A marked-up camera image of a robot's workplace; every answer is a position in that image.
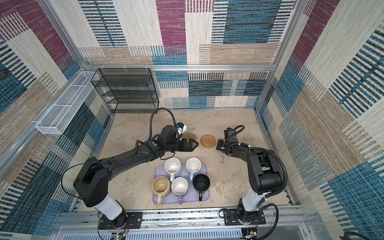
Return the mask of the woven rattan round coaster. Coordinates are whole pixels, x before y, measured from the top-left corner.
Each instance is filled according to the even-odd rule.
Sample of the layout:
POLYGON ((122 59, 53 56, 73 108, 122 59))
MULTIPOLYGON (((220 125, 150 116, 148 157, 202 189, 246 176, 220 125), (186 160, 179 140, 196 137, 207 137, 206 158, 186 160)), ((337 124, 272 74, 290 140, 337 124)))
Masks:
POLYGON ((213 135, 203 135, 200 143, 204 148, 213 148, 217 145, 217 140, 213 135))

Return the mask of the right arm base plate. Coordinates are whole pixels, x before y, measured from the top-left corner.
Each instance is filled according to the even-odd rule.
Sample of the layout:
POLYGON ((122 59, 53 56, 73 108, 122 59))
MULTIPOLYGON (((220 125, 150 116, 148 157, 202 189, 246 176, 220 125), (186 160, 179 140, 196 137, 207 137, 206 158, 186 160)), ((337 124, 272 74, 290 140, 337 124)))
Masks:
POLYGON ((266 224, 262 211, 245 212, 238 209, 223 208, 219 210, 219 216, 224 219, 226 226, 266 224))

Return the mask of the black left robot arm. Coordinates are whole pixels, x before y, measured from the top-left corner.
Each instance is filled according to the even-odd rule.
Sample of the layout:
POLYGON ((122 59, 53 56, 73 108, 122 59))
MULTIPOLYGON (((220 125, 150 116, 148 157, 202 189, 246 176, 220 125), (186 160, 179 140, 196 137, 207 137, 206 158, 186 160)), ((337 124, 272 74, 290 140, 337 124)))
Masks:
POLYGON ((181 124, 167 125, 157 135, 142 142, 137 141, 135 148, 105 159, 89 158, 85 161, 73 187, 84 204, 94 207, 110 221, 125 221, 126 211, 108 192, 108 184, 114 177, 140 164, 161 158, 167 152, 192 152, 199 143, 192 138, 184 139, 186 127, 181 124))

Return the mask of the beige mug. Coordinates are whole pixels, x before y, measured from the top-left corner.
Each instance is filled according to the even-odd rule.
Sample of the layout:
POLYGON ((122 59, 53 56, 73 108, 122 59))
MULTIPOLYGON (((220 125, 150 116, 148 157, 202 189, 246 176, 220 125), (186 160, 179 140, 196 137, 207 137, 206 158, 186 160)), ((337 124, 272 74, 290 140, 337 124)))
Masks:
POLYGON ((171 182, 166 177, 157 177, 154 179, 152 183, 152 192, 155 196, 155 203, 157 205, 161 205, 163 199, 170 193, 171 191, 171 182))

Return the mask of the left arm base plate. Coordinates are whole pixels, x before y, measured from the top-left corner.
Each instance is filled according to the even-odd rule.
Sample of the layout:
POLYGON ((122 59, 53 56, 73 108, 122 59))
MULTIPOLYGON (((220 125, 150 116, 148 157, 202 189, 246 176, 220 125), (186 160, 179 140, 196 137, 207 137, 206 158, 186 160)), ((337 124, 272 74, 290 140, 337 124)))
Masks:
POLYGON ((99 230, 139 229, 142 224, 143 212, 122 212, 114 220, 102 216, 99 230))

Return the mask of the white mug blue handle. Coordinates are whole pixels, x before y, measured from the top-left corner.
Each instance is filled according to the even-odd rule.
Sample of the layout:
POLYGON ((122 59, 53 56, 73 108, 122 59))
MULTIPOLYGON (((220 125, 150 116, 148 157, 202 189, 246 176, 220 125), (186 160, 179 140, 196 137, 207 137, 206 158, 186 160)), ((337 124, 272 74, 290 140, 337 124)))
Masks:
POLYGON ((190 181, 192 182, 194 177, 200 172, 202 163, 197 158, 190 158, 186 162, 186 168, 190 173, 190 181))

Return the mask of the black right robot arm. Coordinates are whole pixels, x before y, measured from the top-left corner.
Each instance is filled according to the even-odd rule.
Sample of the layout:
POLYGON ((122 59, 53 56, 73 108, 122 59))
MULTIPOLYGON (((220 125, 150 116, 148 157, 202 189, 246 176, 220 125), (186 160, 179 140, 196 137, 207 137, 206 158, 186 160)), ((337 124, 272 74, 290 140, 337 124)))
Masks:
POLYGON ((250 190, 239 200, 237 212, 242 224, 249 224, 262 215, 262 204, 278 195, 287 186, 288 173, 282 160, 272 150, 244 143, 225 144, 219 140, 216 150, 247 163, 250 190))

